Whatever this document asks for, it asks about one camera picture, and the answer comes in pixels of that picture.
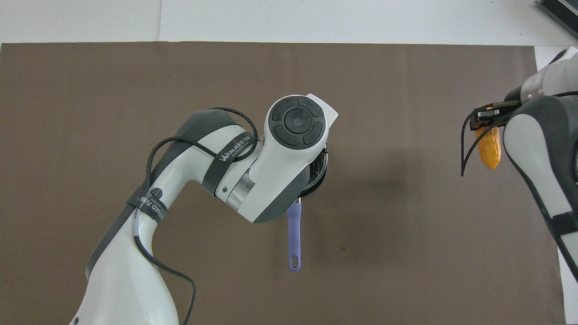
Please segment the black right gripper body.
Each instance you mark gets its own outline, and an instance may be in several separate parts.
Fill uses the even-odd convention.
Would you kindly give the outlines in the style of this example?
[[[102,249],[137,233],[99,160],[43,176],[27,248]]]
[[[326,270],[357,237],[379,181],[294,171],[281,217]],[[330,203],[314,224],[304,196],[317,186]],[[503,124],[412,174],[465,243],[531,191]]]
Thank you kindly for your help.
[[[522,102],[520,100],[491,103],[490,111],[492,112],[492,114],[490,115],[490,118],[500,119],[517,110],[521,105]]]

